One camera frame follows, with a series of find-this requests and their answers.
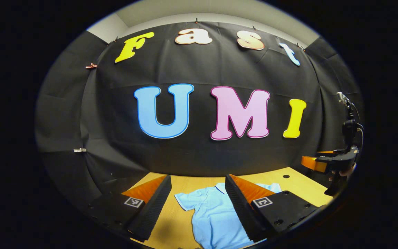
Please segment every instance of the orange gripper pad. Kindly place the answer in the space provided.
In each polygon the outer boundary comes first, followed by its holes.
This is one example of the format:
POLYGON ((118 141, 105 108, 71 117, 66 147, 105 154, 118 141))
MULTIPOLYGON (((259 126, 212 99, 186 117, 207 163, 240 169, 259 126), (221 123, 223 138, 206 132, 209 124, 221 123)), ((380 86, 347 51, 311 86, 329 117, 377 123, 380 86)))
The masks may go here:
POLYGON ((316 162, 316 157, 311 156, 302 156, 302 165, 319 172, 325 172, 326 169, 326 163, 316 162))
POLYGON ((121 194, 129 196, 129 197, 141 199, 141 200, 144 200, 145 203, 148 203, 148 201, 153 196, 153 194, 156 192, 156 189, 158 189, 161 182, 164 180, 164 178, 166 176, 167 175, 164 175, 159 178, 153 179, 153 180, 143 183, 139 186, 136 186, 132 189, 129 189, 121 194))
POLYGON ((229 174, 229 176, 231 176, 231 178, 234 180, 250 205, 253 200, 275 194, 273 191, 258 186, 235 175, 229 174))

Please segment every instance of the light blue letter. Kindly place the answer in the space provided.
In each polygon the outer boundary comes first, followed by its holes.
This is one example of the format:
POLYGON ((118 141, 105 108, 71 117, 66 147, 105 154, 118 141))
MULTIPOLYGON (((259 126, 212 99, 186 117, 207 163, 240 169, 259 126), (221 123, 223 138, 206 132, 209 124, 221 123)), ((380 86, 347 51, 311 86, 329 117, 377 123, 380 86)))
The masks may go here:
POLYGON ((300 62, 294 58, 294 51, 292 51, 287 44, 279 44, 283 49, 285 49, 286 54, 288 55, 289 59, 296 64, 297 66, 300 66, 300 62))
POLYGON ((169 93, 174 95, 174 121, 168 125, 160 124, 156 118, 156 96, 161 89, 148 86, 134 91, 134 97, 138 99, 138 119, 142 131, 155 138, 173 138, 182 134, 188 127, 188 96, 192 91, 194 87, 190 84, 169 87, 169 93))

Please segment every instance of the yellow letter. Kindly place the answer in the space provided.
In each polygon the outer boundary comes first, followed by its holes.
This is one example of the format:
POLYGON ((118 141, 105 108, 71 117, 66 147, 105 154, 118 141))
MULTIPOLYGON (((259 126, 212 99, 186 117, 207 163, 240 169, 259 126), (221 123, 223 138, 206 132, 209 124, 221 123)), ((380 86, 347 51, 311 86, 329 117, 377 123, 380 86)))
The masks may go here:
POLYGON ((244 48, 251 48, 256 50, 264 49, 264 43, 259 41, 260 36, 256 33, 249 31, 239 31, 237 33, 239 39, 237 39, 237 43, 244 48))
POLYGON ((144 45, 145 38, 152 38, 153 36, 154 33, 149 32, 143 35, 130 38, 127 41, 124 41, 125 43, 124 48, 122 49, 122 52, 119 55, 119 57, 115 59, 115 63, 133 57, 133 55, 135 54, 133 52, 133 48, 136 47, 136 49, 140 49, 144 45))
POLYGON ((300 99, 291 99, 290 106, 290 123, 288 125, 288 129, 283 132, 283 137, 297 138, 300 135, 300 121, 302 121, 303 109, 306 108, 306 103, 300 99))
POLYGON ((209 44, 213 39, 208 37, 208 31, 205 29, 189 28, 179 31, 179 36, 174 41, 177 44, 209 44))

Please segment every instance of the polo shirt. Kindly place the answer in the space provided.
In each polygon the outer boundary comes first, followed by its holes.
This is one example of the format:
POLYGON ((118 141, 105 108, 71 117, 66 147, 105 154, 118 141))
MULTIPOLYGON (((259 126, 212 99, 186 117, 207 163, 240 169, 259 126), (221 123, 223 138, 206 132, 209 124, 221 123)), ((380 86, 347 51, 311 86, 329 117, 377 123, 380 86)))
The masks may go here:
MULTIPOLYGON (((282 191, 278 183, 257 185, 275 193, 282 191)), ((193 234, 204 249, 238 249, 254 244, 237 217, 225 183, 174 196, 185 211, 195 210, 191 220, 193 234)))

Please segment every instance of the letter m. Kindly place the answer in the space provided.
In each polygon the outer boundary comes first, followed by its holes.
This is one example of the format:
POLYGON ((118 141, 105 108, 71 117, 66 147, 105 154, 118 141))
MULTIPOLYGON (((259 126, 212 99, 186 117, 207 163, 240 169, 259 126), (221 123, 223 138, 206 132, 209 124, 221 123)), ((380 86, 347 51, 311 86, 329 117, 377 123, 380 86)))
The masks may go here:
POLYGON ((247 105, 244 107, 232 87, 217 86, 212 88, 211 94, 216 97, 218 114, 216 129, 211 133, 214 140, 227 140, 233 133, 229 130, 229 120, 233 124, 238 137, 242 137, 248 124, 251 129, 247 135, 251 138, 268 136, 267 129, 267 103, 270 93, 264 90, 254 90, 247 105))

